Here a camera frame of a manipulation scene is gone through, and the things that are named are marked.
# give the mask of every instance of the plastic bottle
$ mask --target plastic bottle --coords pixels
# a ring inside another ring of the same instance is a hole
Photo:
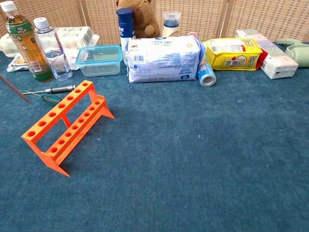
[[[33,22],[36,27],[34,33],[47,57],[49,66],[51,67],[55,78],[59,81],[63,81],[72,77],[70,65],[63,52],[63,47],[56,30],[49,26],[46,18],[35,18]],[[49,41],[49,43],[40,42],[44,39]]]
[[[135,39],[133,10],[131,8],[121,8],[121,9],[118,9],[116,12],[118,14],[122,54],[124,58],[124,63],[125,65],[127,65],[126,44],[129,38]]]
[[[162,31],[162,37],[180,36],[180,16],[181,12],[179,11],[165,12],[163,14],[164,26]]]
[[[6,14],[6,28],[12,37],[19,52],[27,63],[33,77],[40,82],[50,81],[54,78],[39,44],[35,39],[32,24],[21,14],[12,1],[0,3]]]

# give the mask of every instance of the screwdriver handle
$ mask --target screwdriver handle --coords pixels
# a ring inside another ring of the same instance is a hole
[[[52,87],[45,90],[45,93],[57,94],[57,93],[68,93],[75,89],[75,85],[63,86],[63,87]]]

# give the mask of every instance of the white bottle cap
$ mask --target white bottle cap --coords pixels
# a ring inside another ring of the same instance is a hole
[[[4,12],[17,11],[17,7],[13,1],[3,1],[0,5]]]
[[[46,18],[35,18],[33,20],[34,25],[37,29],[43,29],[49,27],[48,21]]]

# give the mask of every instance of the orange test tube rack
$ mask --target orange test tube rack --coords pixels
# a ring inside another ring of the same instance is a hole
[[[72,109],[87,93],[90,95],[90,106],[73,122],[70,123],[67,112]],[[35,123],[21,137],[40,157],[47,167],[52,168],[66,176],[70,176],[60,164],[86,135],[91,127],[101,116],[111,117],[107,108],[105,98],[96,93],[94,84],[84,80],[75,90],[59,102],[44,117]],[[60,120],[63,119],[67,130],[57,139],[57,141],[46,151],[42,152],[36,143]]]

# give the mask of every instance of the white bottle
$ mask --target white bottle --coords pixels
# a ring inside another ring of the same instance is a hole
[[[40,46],[46,55],[55,78],[63,81],[72,77],[70,65],[56,30],[49,26],[46,18],[35,18],[33,22],[36,26],[34,33],[38,37]]]
[[[162,37],[180,36],[180,16],[181,12],[179,11],[165,12],[163,14],[164,26]]]

